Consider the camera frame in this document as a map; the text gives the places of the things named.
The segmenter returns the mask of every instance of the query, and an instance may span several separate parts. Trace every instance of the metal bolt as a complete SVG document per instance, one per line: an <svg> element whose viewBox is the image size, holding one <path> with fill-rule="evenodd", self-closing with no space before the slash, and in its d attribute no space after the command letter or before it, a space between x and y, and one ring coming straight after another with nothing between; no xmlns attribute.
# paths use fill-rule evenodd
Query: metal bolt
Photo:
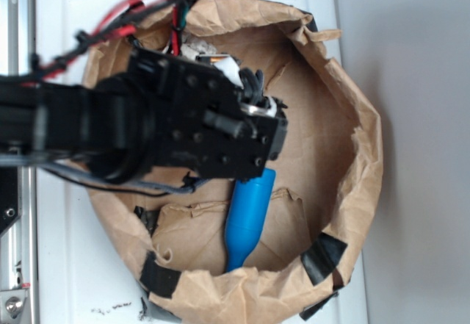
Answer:
<svg viewBox="0 0 470 324"><path fill-rule="evenodd" d="M227 155L223 155L223 156L220 158L220 161L221 161L224 165L227 165L227 164L230 162L230 157L228 157Z"/></svg>
<svg viewBox="0 0 470 324"><path fill-rule="evenodd" d="M192 139L196 142L196 143L200 143L203 141L203 134L200 133L200 132L196 132L192 135Z"/></svg>
<svg viewBox="0 0 470 324"><path fill-rule="evenodd" d="M11 297L5 303L5 309L13 318L15 318L23 310L23 301L18 297Z"/></svg>
<svg viewBox="0 0 470 324"><path fill-rule="evenodd" d="M256 167L259 168L262 163L263 163L263 159L262 159L261 157L255 158L255 166L256 166Z"/></svg>
<svg viewBox="0 0 470 324"><path fill-rule="evenodd" d="M13 208L9 208L5 210L5 215L8 217L14 217L16 214L15 210Z"/></svg>
<svg viewBox="0 0 470 324"><path fill-rule="evenodd" d="M181 131L175 129L173 132L171 132L171 135L174 140L180 140L183 137L183 133Z"/></svg>
<svg viewBox="0 0 470 324"><path fill-rule="evenodd" d="M186 78L186 83L190 86L190 87L195 87L196 85L198 85L198 78L196 78L195 76L188 76Z"/></svg>
<svg viewBox="0 0 470 324"><path fill-rule="evenodd" d="M218 87L217 82L213 79L209 80L207 83L207 87L210 89L210 91L215 91Z"/></svg>
<svg viewBox="0 0 470 324"><path fill-rule="evenodd" d="M162 68L166 68L166 67L168 67L168 65L169 65L170 63L169 63L168 60L166 60L165 58L162 58L161 60L159 60L159 61L157 62L157 64L158 64L160 67L162 67Z"/></svg>

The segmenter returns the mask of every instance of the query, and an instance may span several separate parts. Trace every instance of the blue bottle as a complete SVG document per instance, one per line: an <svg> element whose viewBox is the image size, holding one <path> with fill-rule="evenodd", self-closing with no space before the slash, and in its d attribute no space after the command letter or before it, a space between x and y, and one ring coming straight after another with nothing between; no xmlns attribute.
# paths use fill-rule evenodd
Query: blue bottle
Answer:
<svg viewBox="0 0 470 324"><path fill-rule="evenodd" d="M261 177L237 181L225 224L227 272L243 265L263 231L276 172L265 168Z"/></svg>

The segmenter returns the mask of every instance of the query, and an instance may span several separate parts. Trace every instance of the gray cable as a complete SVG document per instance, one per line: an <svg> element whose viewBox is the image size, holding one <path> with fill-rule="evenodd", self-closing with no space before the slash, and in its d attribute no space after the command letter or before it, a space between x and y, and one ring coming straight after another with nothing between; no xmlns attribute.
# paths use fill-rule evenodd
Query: gray cable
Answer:
<svg viewBox="0 0 470 324"><path fill-rule="evenodd" d="M59 174L65 175L67 177L72 176L78 180L109 185L109 183L106 182L105 180L95 177L88 172L85 172L76 168L72 168L70 166L60 164L58 162L44 162L40 164L40 167L45 168L47 170L52 170ZM163 184L163 183L158 183L158 182L134 181L134 182L122 184L121 187L161 190L162 192L166 192L170 194L190 194L196 191L197 188L202 187L208 181L209 181L208 179L199 179L193 185L186 186L186 187L174 187L168 184Z"/></svg>

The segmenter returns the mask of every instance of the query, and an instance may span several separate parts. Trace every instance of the white surface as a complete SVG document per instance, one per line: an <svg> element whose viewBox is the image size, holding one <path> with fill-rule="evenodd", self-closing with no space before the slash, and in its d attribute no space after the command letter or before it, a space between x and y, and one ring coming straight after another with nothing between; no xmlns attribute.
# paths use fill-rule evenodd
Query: white surface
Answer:
<svg viewBox="0 0 470 324"><path fill-rule="evenodd" d="M470 0L338 0L347 72L383 116L364 248L371 324L470 321Z"/></svg>
<svg viewBox="0 0 470 324"><path fill-rule="evenodd" d="M120 0L37 0L37 51L45 60L74 46L79 29L90 31ZM315 14L320 29L336 27L333 0L274 0ZM328 44L339 57L337 41ZM63 78L80 83L85 58ZM141 292L99 225L86 192L38 174L40 319L48 324L141 323ZM131 303L113 309L113 306ZM352 283L320 313L317 324L367 324L361 260ZM304 323L298 316L287 323Z"/></svg>

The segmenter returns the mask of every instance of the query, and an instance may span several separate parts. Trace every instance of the paper bag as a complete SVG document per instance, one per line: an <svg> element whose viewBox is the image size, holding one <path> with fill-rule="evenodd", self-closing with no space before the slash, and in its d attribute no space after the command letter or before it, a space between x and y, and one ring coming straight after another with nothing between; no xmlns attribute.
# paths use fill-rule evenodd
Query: paper bag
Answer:
<svg viewBox="0 0 470 324"><path fill-rule="evenodd" d="M161 50L170 9L146 19L136 38ZM383 157L380 117L316 32L313 17L260 0L200 0L186 30L262 69L268 95L289 107L288 133L261 242L243 268L223 273L223 224L233 182L213 180L185 196L147 198L90 191L103 227L150 300L184 323L279 323L328 298L350 281L374 217ZM84 83L124 71L126 40L94 48ZM180 168L145 178L179 183ZM148 232L136 206L160 210Z"/></svg>

